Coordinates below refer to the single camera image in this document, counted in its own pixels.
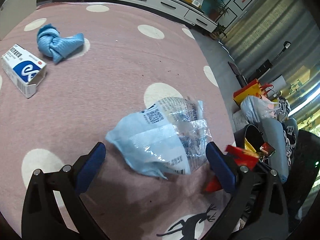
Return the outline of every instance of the plant pot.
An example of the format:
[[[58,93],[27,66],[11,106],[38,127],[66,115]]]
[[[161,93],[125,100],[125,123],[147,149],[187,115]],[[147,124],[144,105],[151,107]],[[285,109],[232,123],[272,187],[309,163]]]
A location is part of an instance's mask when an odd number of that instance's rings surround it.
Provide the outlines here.
[[[216,21],[219,16],[220,16],[220,12],[216,11],[215,9],[211,10],[210,14],[209,14],[209,18],[213,21]]]

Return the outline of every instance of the potted plant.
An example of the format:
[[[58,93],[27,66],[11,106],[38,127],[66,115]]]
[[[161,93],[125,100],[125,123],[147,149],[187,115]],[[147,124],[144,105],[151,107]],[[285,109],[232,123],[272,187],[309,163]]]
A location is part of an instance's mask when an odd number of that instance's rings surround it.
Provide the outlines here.
[[[226,38],[227,35],[224,33],[226,27],[218,23],[217,27],[214,29],[212,33],[210,33],[210,37],[214,40],[217,40],[220,38],[220,35],[223,34],[223,36]]]
[[[218,17],[229,14],[229,8],[224,4],[222,0],[217,1],[217,5],[213,8],[209,14],[209,18],[213,21]]]

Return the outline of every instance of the white plastic bag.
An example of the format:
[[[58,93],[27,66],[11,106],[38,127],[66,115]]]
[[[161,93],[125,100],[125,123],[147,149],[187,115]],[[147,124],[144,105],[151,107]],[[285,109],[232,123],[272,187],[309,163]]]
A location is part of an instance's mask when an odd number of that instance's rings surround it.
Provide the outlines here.
[[[198,169],[207,160],[211,139],[202,101],[176,97],[125,116],[106,135],[132,169],[162,178],[164,172],[183,175]]]
[[[279,103],[271,102],[267,98],[262,100],[255,96],[247,96],[240,105],[249,123],[254,125],[260,123],[264,118],[275,118],[275,111],[280,107]]]

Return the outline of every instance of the blue cloth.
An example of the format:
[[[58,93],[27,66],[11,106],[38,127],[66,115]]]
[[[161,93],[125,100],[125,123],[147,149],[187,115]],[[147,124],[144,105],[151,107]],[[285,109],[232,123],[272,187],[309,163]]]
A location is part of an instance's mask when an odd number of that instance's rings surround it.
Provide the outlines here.
[[[43,26],[37,34],[38,49],[53,58],[55,64],[66,58],[84,44],[83,33],[70,38],[61,38],[60,33],[51,24]]]

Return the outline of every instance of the blue logo on box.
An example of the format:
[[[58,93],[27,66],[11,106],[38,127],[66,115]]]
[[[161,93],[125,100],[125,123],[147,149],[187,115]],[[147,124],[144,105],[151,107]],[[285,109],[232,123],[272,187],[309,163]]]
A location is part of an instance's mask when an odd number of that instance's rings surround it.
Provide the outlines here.
[[[24,82],[30,82],[31,79],[41,70],[36,64],[32,61],[23,61],[16,65],[13,70],[17,73],[19,77],[22,78]]]

